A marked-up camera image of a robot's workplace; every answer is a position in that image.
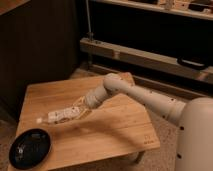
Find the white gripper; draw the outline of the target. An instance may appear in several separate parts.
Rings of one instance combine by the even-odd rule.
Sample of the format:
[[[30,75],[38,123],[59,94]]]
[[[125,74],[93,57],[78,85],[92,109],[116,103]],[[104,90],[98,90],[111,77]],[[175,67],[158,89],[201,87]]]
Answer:
[[[90,109],[96,109],[110,97],[104,86],[98,86],[90,90],[85,96],[78,98],[73,105],[87,105]],[[75,119],[83,119],[87,117],[91,110],[89,108],[75,107]]]

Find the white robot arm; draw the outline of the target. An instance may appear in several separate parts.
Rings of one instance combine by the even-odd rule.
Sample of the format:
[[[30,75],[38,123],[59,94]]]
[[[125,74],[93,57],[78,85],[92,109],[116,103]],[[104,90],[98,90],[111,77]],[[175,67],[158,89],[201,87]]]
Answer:
[[[213,98],[199,97],[183,102],[109,73],[101,85],[83,96],[84,104],[96,109],[119,93],[179,128],[174,171],[213,171]]]

